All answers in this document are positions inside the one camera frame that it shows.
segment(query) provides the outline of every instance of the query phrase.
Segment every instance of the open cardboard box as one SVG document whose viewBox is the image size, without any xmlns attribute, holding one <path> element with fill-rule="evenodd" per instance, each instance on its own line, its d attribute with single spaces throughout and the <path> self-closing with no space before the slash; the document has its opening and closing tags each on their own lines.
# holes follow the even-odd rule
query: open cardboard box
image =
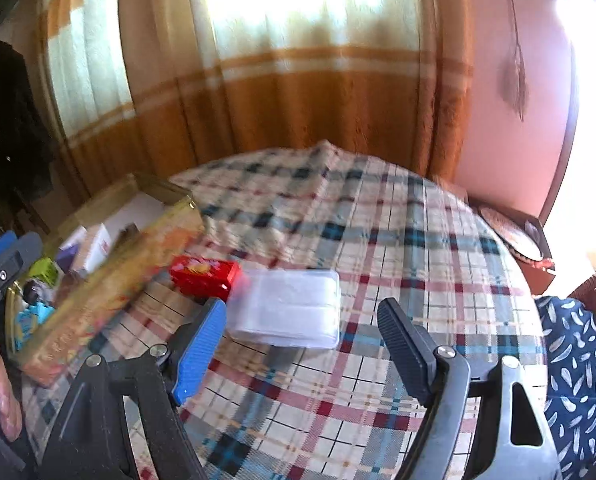
<svg viewBox="0 0 596 480">
<path fill-rule="evenodd" d="M 154 222 L 141 226 L 132 201 L 161 204 Z M 124 227 L 122 217 L 136 221 L 140 235 L 115 248 L 102 267 L 71 292 L 52 316 L 15 349 L 15 317 L 22 308 L 18 287 L 6 295 L 6 342 L 9 356 L 20 370 L 49 386 L 68 363 L 124 308 L 144 285 L 192 239 L 204 233 L 203 220 L 189 192 L 175 184 L 144 174 L 128 174 L 73 213 L 44 244 L 44 254 L 55 257 L 60 244 L 78 227 L 109 221 L 112 237 Z"/>
</svg>

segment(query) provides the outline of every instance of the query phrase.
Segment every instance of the finger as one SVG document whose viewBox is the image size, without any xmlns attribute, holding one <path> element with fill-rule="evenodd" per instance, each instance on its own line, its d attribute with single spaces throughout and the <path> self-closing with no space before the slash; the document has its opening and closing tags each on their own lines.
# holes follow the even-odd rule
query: finger
<svg viewBox="0 0 596 480">
<path fill-rule="evenodd" d="M 0 426 L 4 436 L 13 442 L 22 432 L 22 412 L 20 410 L 20 403 L 16 399 L 12 399 L 9 406 L 9 416 L 0 415 Z"/>
<path fill-rule="evenodd" d="M 4 362 L 0 358 L 0 413 L 8 416 L 9 404 L 12 397 L 11 383 L 4 367 Z"/>
</svg>

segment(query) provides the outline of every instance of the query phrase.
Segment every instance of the navy leaf-print cloth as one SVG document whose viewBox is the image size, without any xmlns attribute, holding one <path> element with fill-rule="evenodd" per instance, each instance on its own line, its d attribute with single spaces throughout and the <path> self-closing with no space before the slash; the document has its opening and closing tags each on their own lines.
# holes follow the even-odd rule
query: navy leaf-print cloth
<svg viewBox="0 0 596 480">
<path fill-rule="evenodd" d="M 563 480 L 582 478 L 596 461 L 596 315 L 578 300 L 536 300 L 547 347 L 544 414 Z"/>
</svg>

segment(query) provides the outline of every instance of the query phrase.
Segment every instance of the red packet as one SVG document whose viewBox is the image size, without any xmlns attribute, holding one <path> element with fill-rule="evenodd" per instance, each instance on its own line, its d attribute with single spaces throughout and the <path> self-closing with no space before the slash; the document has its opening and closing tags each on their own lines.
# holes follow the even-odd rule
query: red packet
<svg viewBox="0 0 596 480">
<path fill-rule="evenodd" d="M 185 296 L 215 297 L 226 301 L 240 274 L 240 267 L 236 262 L 201 256 L 176 256 L 169 267 L 169 274 Z"/>
</svg>

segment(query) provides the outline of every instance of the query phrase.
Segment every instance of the plaid bedspread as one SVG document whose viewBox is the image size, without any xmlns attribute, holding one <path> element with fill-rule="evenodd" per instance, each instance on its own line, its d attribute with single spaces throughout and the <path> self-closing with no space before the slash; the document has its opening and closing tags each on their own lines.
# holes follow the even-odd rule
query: plaid bedspread
<svg viewBox="0 0 596 480">
<path fill-rule="evenodd" d="M 172 179 L 193 191 L 207 230 L 188 251 L 245 267 L 335 269 L 342 287 L 336 350 L 241 344 L 224 336 L 204 387 L 181 418 L 209 479 L 388 479 L 424 409 L 404 391 L 375 311 L 395 297 L 438 344 L 470 359 L 517 356 L 544 398 L 536 307 L 513 257 L 467 206 L 378 158 L 327 142 L 233 156 Z M 154 280 L 50 390 L 23 405 L 39 457 L 70 380 L 90 352 L 108 360 L 166 340 L 194 303 Z M 127 419 L 143 479 L 155 478 L 142 425 Z M 460 477 L 477 403 L 470 402 L 450 477 Z"/>
</svg>

